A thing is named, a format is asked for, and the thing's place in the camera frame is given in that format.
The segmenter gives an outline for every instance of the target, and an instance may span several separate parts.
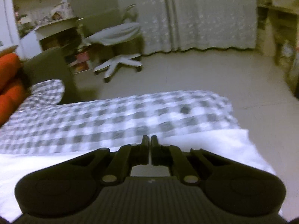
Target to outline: desk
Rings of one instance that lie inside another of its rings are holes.
[[[77,18],[65,18],[37,26],[21,39],[27,59],[43,52],[41,40],[59,32],[76,27]]]

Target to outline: white sheet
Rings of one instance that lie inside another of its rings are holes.
[[[179,146],[183,151],[205,149],[226,158],[275,174],[273,168],[258,153],[248,139],[248,131],[241,129],[213,130],[184,136],[161,138],[160,144]],[[52,154],[48,156],[23,156],[0,154],[0,216],[12,222],[21,215],[14,197],[16,183],[26,174],[67,161],[87,152]]]

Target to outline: curtain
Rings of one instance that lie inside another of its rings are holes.
[[[255,48],[256,0],[167,0],[172,49]]]
[[[170,29],[165,0],[118,0],[121,10],[136,4],[141,24],[144,54],[171,51]]]
[[[255,48],[256,0],[118,0],[136,4],[144,54],[210,47]]]

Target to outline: chair seat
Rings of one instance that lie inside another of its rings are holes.
[[[139,23],[125,23],[111,28],[103,29],[89,37],[89,43],[100,43],[102,45],[115,45],[130,41],[140,35]]]

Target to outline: gray and white checkered blanket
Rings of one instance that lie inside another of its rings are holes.
[[[49,80],[31,89],[32,95],[0,128],[0,153],[87,151],[140,143],[143,135],[169,137],[239,128],[228,99],[209,91],[55,105],[63,95],[61,81]]]

